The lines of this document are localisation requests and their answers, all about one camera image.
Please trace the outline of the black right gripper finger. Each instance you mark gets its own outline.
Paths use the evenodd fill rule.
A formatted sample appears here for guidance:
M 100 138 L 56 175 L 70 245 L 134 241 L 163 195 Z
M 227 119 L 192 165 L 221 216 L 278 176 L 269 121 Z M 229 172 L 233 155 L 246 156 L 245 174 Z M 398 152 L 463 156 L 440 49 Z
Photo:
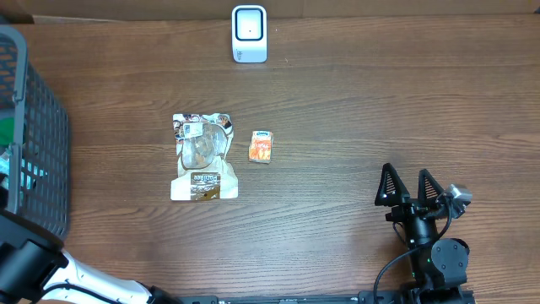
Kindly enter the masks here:
M 418 174 L 418 200 L 423 206 L 436 205 L 438 197 L 444 192 L 442 186 L 427 169 Z
M 375 197 L 375 206 L 394 207 L 405 204 L 410 193 L 391 163 L 382 166 L 381 180 Z

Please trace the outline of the orange tissue packet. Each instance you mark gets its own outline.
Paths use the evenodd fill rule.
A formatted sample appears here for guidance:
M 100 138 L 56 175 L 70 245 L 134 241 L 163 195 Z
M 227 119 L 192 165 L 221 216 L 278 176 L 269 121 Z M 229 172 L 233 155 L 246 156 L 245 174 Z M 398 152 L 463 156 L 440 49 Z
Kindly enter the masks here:
M 273 133 L 253 131 L 248 149 L 248 160 L 256 163 L 270 163 L 272 158 Z

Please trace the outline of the beige snack pouch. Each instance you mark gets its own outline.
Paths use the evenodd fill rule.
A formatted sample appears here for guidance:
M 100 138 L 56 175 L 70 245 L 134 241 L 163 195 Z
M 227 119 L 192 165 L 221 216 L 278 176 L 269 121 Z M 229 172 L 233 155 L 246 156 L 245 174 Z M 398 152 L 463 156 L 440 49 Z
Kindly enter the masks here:
M 170 184 L 173 201 L 237 198 L 239 182 L 226 160 L 234 127 L 225 113 L 172 116 L 177 178 Z

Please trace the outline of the green lidded jar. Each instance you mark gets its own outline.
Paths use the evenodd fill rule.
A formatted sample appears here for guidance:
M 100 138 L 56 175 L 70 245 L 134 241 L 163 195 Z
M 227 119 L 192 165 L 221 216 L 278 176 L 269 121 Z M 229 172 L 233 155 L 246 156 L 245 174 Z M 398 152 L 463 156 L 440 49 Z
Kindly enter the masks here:
M 7 147 L 14 141 L 14 118 L 0 120 L 0 145 Z

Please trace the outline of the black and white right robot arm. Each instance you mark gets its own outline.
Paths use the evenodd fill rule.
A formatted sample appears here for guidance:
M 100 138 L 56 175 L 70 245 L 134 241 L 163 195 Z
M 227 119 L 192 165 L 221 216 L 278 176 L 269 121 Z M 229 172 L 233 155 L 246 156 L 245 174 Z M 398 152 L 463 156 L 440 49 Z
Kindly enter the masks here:
M 464 291 L 470 248 L 459 238 L 446 238 L 453 220 L 465 214 L 472 193 L 464 186 L 443 188 L 423 169 L 418 173 L 418 194 L 411 196 L 392 164 L 381 169 L 376 206 L 389 207 L 386 221 L 407 251 L 388 262 L 375 278 L 374 303 L 474 303 L 471 291 Z M 384 296 L 379 290 L 389 268 L 407 259 L 412 282 Z

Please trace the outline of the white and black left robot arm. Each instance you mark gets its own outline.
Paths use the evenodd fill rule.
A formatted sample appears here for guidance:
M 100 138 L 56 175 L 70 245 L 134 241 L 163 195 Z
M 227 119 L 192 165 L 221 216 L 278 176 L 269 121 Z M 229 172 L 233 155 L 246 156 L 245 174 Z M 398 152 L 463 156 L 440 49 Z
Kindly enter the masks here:
M 121 280 L 79 262 L 57 236 L 1 211 L 1 302 L 179 303 L 156 286 Z

